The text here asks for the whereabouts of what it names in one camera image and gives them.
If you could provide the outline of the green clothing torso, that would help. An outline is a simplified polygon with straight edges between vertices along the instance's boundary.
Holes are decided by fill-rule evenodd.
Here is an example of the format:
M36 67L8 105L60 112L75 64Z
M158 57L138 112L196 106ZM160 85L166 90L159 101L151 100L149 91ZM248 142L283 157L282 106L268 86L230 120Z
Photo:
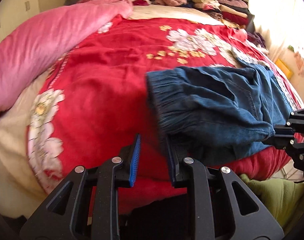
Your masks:
M263 202L285 233L288 233L304 213L304 183L270 178L264 181L240 175L242 181Z

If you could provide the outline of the pile of folded clothes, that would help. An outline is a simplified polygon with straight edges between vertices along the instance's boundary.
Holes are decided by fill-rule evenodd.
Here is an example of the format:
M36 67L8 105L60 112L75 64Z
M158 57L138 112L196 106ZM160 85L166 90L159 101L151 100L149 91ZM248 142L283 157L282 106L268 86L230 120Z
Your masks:
M195 9L205 12L224 25L253 31L255 16L244 0L190 0Z

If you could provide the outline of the pink fluffy garment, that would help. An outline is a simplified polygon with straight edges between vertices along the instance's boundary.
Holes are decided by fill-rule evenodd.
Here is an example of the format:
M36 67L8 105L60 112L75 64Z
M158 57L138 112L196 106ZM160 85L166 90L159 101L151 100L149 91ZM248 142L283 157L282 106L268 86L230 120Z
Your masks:
M153 3L156 5L179 7L181 5L186 5L188 2L187 0L154 0Z

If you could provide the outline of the blue denim pants lace trim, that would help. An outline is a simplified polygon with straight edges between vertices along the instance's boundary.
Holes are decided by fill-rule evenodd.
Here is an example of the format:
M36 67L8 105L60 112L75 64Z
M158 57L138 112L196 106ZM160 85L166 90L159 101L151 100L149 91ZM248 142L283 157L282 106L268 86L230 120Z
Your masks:
M181 144L207 165L265 149L292 106L271 69L246 61L240 65L149 72L148 98L160 138Z

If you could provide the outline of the yellow box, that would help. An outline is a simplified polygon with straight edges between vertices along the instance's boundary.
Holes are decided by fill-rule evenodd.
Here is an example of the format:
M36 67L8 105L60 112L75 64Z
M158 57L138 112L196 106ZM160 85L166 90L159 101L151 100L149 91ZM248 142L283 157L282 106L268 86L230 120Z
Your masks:
M287 67L280 59L275 61L275 64L279 67L279 69L284 73L286 78L289 80L293 76L293 72Z

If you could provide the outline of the pink quilt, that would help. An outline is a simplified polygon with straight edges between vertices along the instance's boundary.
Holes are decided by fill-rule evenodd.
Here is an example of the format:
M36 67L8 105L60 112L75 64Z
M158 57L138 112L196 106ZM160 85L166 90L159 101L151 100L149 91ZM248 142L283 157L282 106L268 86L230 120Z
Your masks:
M132 13L130 0L81 0L44 11L0 42L0 113L61 55L120 14Z

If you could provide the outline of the red floral bedspread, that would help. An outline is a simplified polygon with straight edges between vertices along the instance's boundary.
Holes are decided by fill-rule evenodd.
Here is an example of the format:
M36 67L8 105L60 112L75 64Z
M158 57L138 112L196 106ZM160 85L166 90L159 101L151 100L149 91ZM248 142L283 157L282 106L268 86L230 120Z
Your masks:
M267 62L292 109L304 107L279 68L225 25L116 16L85 38L54 64L32 107L27 156L40 186L52 192L73 168L101 165L138 133L137 180L119 191L120 213L185 194L170 183L145 75L179 66L235 68L232 48Z

